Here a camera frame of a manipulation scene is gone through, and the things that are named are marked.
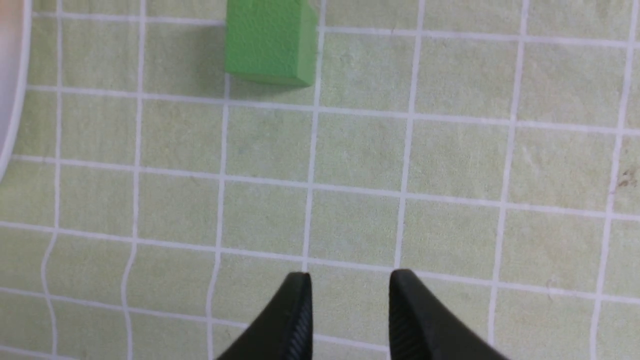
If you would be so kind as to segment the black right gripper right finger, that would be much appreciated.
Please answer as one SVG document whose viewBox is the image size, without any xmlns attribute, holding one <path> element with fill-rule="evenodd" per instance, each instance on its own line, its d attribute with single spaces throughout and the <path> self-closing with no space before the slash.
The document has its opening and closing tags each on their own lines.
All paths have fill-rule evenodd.
<svg viewBox="0 0 640 360">
<path fill-rule="evenodd" d="M 392 360 L 505 360 L 441 303 L 411 269 L 391 272 L 388 298 Z"/>
</svg>

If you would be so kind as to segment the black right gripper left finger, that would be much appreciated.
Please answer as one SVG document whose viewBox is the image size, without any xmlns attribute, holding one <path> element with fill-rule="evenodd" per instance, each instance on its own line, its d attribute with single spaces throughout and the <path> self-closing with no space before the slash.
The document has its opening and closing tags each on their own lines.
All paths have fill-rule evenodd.
<svg viewBox="0 0 640 360">
<path fill-rule="evenodd" d="M 311 360 L 313 285 L 307 272 L 290 272 L 277 292 L 220 360 Z"/>
</svg>

